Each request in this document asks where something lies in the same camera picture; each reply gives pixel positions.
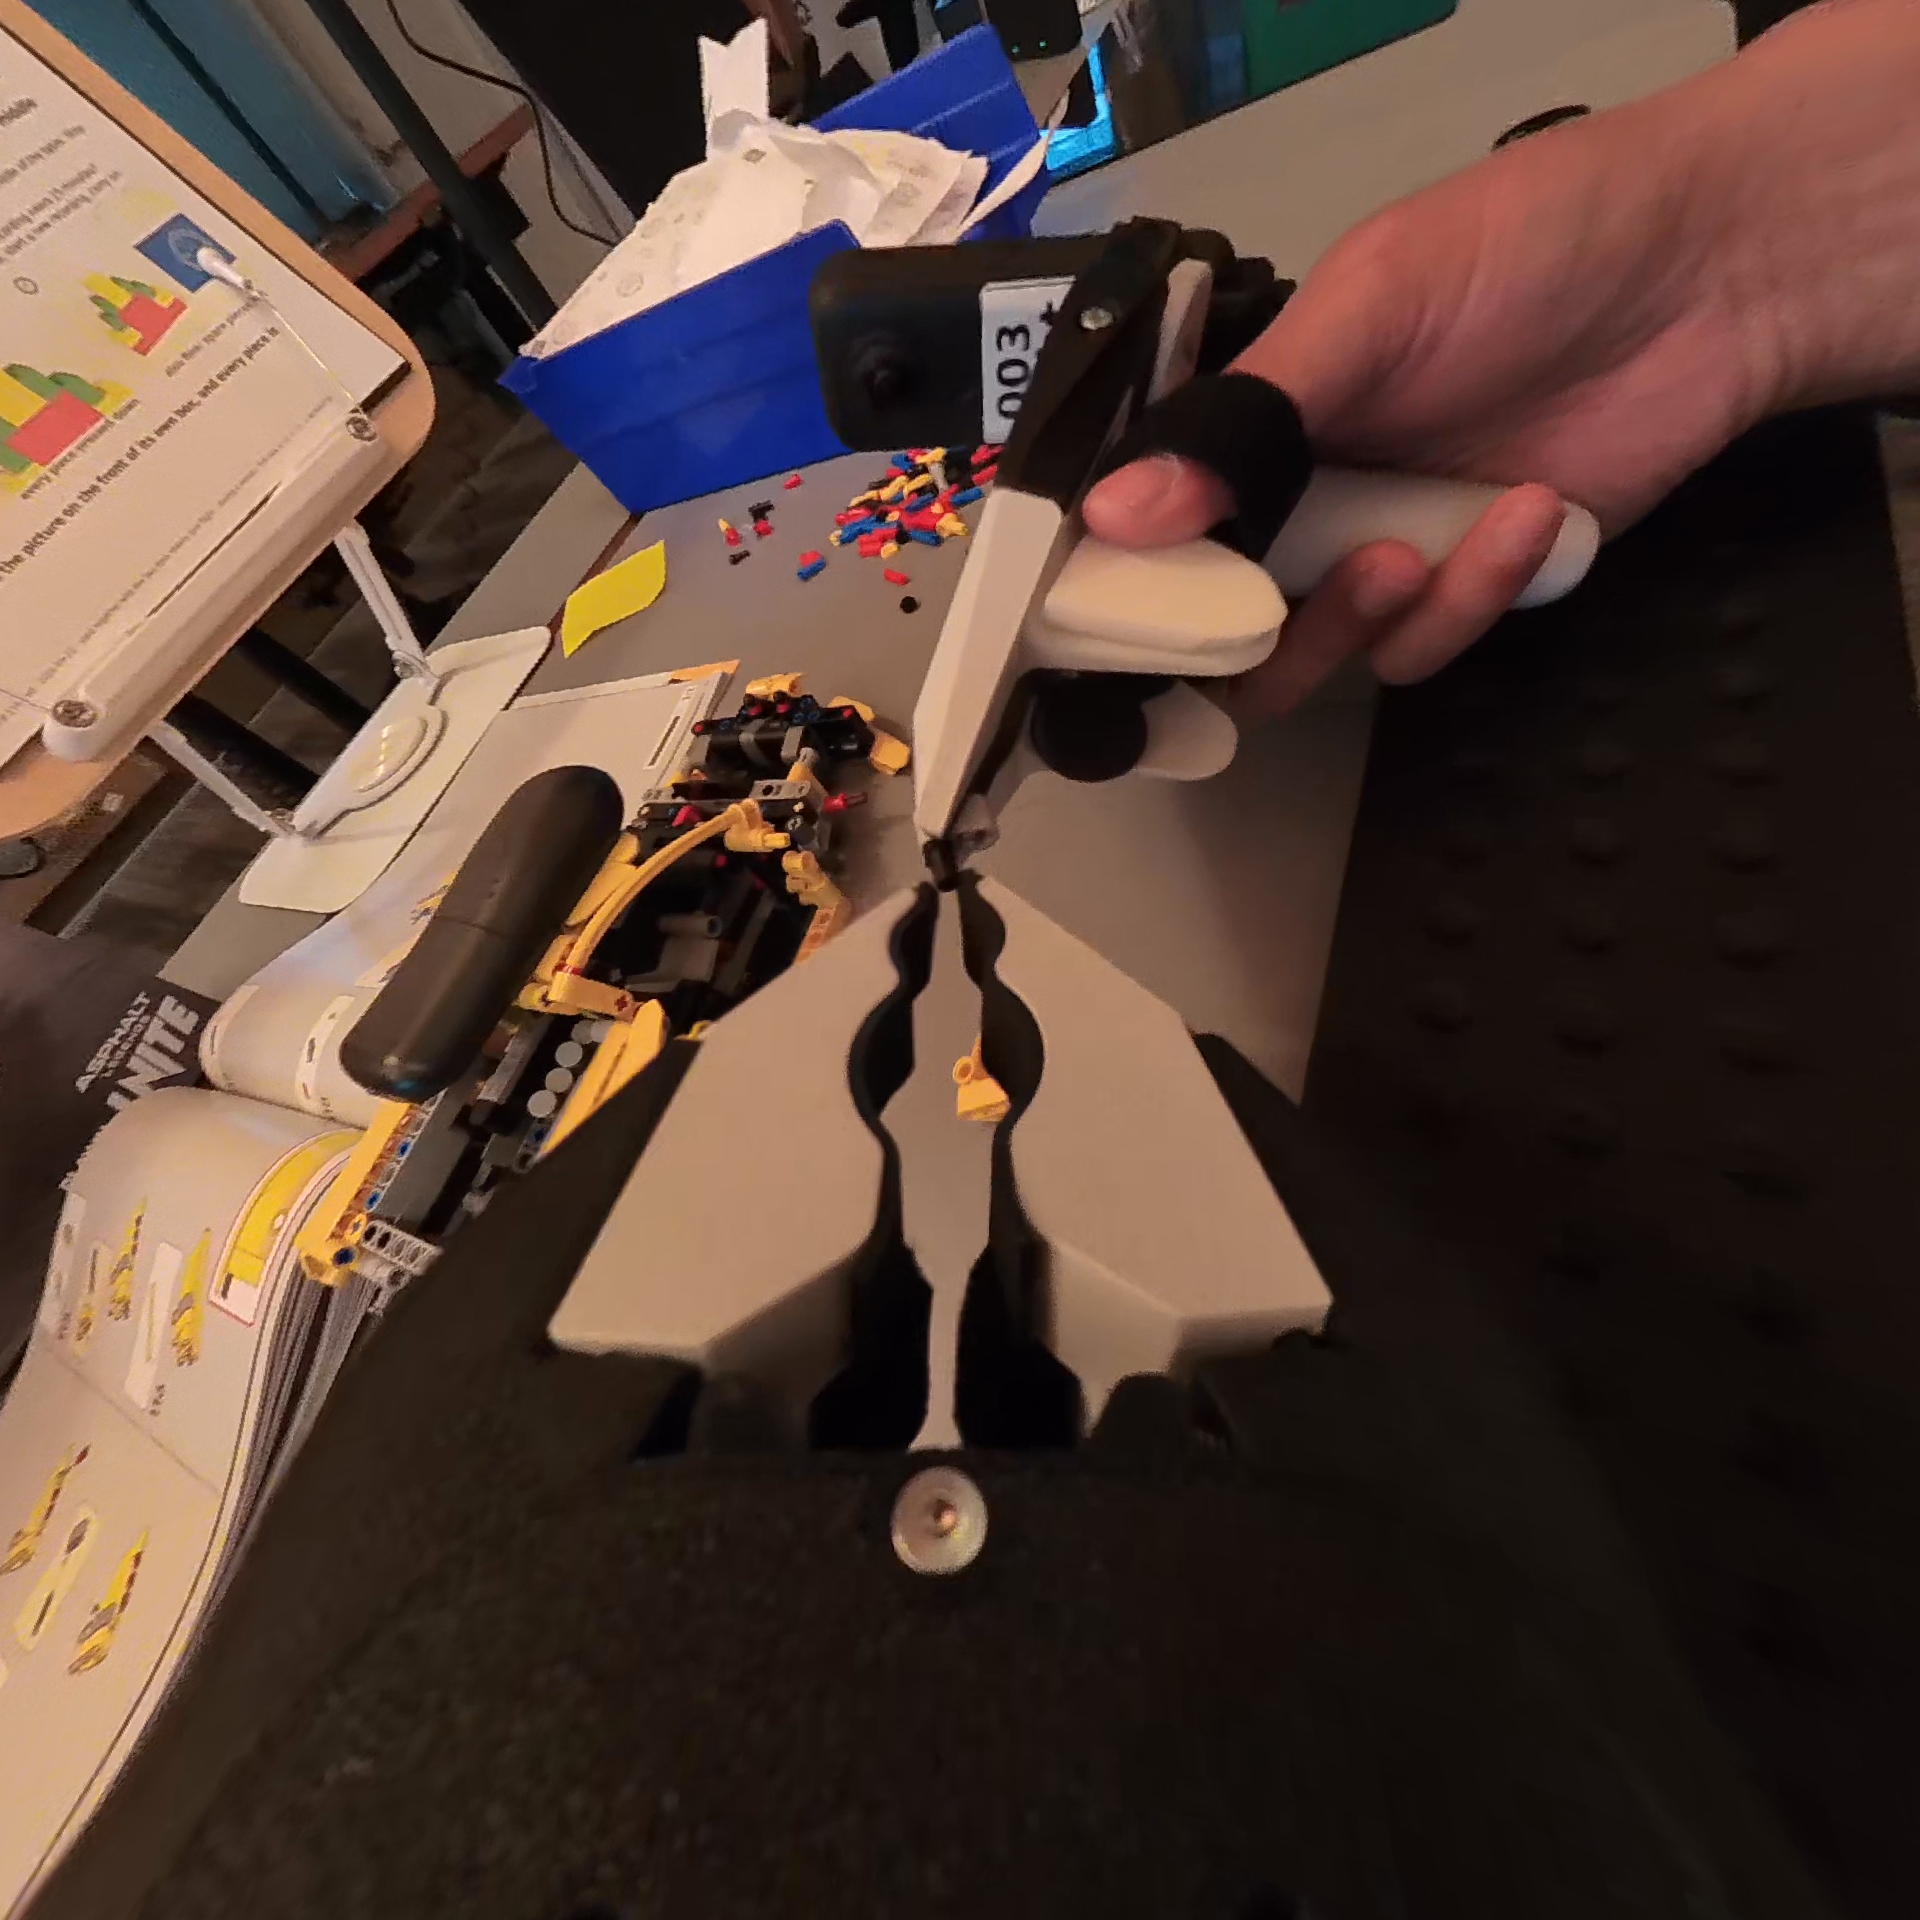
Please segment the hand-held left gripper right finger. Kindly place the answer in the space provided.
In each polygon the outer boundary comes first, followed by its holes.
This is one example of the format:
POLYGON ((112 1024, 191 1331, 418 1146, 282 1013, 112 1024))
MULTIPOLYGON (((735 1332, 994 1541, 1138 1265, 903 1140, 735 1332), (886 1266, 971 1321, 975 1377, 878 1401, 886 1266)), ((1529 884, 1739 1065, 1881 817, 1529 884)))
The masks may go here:
POLYGON ((1329 1289, 1182 1014, 997 881, 959 881, 1003 1094, 959 1309, 959 1437, 1067 1450, 1138 1377, 1328 1323, 1329 1289))

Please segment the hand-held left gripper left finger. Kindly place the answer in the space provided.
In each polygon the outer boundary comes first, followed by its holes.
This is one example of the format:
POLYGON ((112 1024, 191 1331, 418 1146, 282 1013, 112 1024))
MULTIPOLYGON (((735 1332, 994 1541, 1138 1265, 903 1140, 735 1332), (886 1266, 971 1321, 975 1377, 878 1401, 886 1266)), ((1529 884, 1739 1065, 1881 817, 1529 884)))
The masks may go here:
POLYGON ((939 899, 903 890, 695 1043, 549 1338, 752 1388, 816 1450, 928 1417, 929 1286, 883 1113, 917 1067, 939 899))

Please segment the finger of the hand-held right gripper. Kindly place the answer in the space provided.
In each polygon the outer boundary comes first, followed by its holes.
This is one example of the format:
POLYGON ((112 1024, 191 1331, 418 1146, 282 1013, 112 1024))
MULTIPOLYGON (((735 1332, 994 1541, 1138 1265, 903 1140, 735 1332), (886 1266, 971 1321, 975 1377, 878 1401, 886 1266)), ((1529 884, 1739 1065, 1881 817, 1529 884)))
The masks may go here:
POLYGON ((919 842, 953 832, 1000 724, 1025 614, 1070 542, 1070 516, 1049 496, 1015 488, 987 496, 910 721, 919 842))

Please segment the person's right hand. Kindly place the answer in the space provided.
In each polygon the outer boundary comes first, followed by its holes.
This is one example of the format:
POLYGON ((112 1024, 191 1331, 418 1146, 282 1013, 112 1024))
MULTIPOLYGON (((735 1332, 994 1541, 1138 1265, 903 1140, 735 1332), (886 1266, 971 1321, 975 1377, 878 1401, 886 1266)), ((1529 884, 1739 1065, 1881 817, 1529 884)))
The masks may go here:
POLYGON ((1603 536, 1802 397, 1762 110, 1735 64, 1533 136, 1347 230, 1235 370, 1333 465, 1495 489, 1434 563, 1367 545, 1296 601, 1235 716, 1347 661, 1410 684, 1543 572, 1571 508, 1603 536))

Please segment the pile of small coloured pins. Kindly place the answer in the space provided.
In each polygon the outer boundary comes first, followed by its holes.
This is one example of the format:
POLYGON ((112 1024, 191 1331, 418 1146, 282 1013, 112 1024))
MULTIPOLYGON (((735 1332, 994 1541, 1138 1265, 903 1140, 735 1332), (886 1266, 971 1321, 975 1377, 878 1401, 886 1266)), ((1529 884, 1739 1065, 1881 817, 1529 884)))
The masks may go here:
POLYGON ((811 483, 805 472, 786 472, 777 492, 725 514, 718 536, 730 569, 770 557, 799 588, 840 569, 912 617, 945 576, 945 563, 959 563, 998 466, 1000 443, 992 438, 899 448, 831 512, 821 498, 795 525, 783 525, 778 512, 798 508, 811 483))

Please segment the blue plastic bin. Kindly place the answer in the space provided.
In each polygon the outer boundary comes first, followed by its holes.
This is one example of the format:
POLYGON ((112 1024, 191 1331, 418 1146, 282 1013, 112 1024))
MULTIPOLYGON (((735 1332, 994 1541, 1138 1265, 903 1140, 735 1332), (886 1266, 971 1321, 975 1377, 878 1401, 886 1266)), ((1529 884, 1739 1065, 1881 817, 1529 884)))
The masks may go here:
MULTIPOLYGON (((997 186, 1015 160, 1011 88, 1000 40, 975 25, 807 128, 984 136, 997 186)), ((1042 189, 1039 173, 962 241, 1025 236, 1042 189)), ((816 465, 840 443, 814 365, 811 278, 840 254, 910 246, 857 246, 840 226, 807 233, 544 361, 518 352, 499 384, 633 514, 816 465)))

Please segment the yellow brick toy car model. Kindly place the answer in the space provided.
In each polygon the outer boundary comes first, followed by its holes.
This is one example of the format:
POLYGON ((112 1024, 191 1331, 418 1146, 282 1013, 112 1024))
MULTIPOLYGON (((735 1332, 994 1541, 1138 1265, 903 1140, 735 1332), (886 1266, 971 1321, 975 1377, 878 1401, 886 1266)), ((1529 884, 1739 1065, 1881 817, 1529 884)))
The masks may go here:
POLYGON ((867 705, 821 700, 799 674, 695 717, 474 1065, 426 1102, 373 1094, 293 1241, 302 1274, 329 1286, 423 1274, 669 1043, 823 948, 855 914, 833 834, 907 761, 867 705))

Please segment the black foam capsule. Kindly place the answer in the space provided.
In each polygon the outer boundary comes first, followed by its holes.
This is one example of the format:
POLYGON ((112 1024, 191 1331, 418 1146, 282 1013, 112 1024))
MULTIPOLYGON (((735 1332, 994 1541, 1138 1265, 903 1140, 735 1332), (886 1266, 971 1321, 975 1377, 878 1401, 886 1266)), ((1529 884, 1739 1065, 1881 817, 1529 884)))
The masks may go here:
POLYGON ((375 1098, 411 1104, 464 1076, 601 873, 624 821, 617 781, 593 765, 515 786, 343 1038, 345 1075, 375 1098))

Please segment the yellow paper scrap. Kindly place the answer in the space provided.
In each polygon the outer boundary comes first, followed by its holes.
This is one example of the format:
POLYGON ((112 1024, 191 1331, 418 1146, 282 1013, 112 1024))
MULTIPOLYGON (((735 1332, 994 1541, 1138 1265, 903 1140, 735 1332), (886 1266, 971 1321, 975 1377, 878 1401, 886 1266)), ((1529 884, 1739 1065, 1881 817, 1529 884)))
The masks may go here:
POLYGON ((559 649, 574 659, 614 625, 650 609, 665 589, 665 542, 654 542, 577 586, 559 612, 559 649))

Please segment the building instruction booklet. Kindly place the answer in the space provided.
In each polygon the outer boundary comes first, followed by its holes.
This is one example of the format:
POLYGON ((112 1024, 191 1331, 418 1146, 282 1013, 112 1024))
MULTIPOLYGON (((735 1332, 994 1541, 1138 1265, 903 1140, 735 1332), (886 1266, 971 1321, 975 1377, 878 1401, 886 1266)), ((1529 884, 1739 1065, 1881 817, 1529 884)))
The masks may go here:
POLYGON ((646 1065, 681 1022, 614 957, 545 966, 585 936, 608 884, 545 910, 586 772, 586 821, 611 786, 621 834, 593 870, 639 866, 635 828, 688 765, 735 664, 534 694, 505 708, 393 864, 217 1008, 206 1088, 141 1098, 89 1142, 65 1192, 39 1321, 1 1432, 5 1916, 81 1833, 141 1740, 223 1585, 251 1515, 298 1445, 359 1329, 439 1253, 399 1226, 415 1166, 424 1216, 466 1216, 439 1172, 458 1098, 502 1113, 515 1169, 646 1065), (431 1013, 479 987, 435 914, 494 817, 526 786, 554 822, 511 842, 507 907, 534 912, 534 955, 482 989, 467 1065, 433 1094, 384 1094, 346 1072, 346 1035, 430 944, 431 1013))

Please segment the wooden board with printed sheet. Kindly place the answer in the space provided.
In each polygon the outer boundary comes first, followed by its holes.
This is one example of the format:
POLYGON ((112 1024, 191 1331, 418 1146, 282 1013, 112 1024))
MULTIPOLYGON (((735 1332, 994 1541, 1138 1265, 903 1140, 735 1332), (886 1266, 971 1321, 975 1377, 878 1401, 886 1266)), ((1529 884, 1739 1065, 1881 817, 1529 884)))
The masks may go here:
POLYGON ((418 349, 5 4, 5 836, 89 798, 421 450, 418 349))

